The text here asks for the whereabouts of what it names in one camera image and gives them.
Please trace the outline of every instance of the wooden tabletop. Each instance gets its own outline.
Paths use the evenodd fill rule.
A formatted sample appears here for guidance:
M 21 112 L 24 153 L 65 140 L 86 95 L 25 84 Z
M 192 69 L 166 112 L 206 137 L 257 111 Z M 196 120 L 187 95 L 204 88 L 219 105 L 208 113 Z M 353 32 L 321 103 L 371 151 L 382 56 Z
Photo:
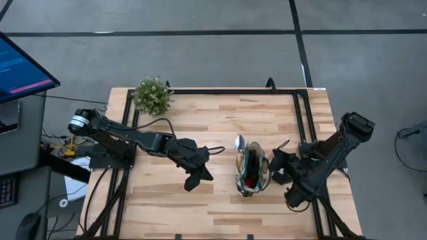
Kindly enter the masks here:
M 107 117 L 121 122 L 128 88 L 113 88 Z M 336 131 L 328 95 L 324 89 L 308 89 L 312 115 L 319 140 Z M 257 141 L 266 153 L 290 139 L 285 151 L 297 152 L 300 135 L 291 95 L 174 95 L 174 103 L 165 117 L 171 120 L 178 138 L 195 139 L 198 146 L 224 146 L 226 151 L 211 156 L 207 168 L 213 181 L 202 183 L 191 192 L 183 188 L 189 176 L 169 159 L 137 152 L 135 167 L 130 172 L 121 224 L 120 238 L 184 239 L 317 239 L 313 210 L 291 212 L 285 204 L 286 187 L 272 182 L 253 197 L 242 197 L 236 190 L 236 152 L 234 141 L 241 134 L 247 142 Z M 300 99 L 306 135 L 310 136 L 304 104 Z M 152 118 L 142 115 L 139 124 Z M 169 131 L 166 123 L 147 129 Z M 91 174 L 87 194 L 103 170 Z M 88 225 L 105 206 L 111 170 L 101 180 L 91 202 Z M 357 234 L 362 234 L 348 180 L 339 172 L 328 179 L 334 209 Z M 87 205 L 86 197 L 81 222 Z M 326 214 L 321 207 L 325 234 Z M 112 233 L 115 208 L 111 212 L 109 233 Z

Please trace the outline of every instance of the potted plant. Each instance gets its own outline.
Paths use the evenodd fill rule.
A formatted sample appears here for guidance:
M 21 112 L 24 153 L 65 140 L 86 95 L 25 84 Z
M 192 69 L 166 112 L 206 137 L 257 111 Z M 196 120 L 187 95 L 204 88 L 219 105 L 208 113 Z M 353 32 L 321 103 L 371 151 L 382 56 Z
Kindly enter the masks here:
M 152 117 L 163 115 L 170 108 L 170 103 L 173 102 L 172 94 L 173 91 L 170 91 L 166 84 L 159 80 L 159 77 L 154 79 L 145 77 L 133 94 L 135 108 L 140 113 Z

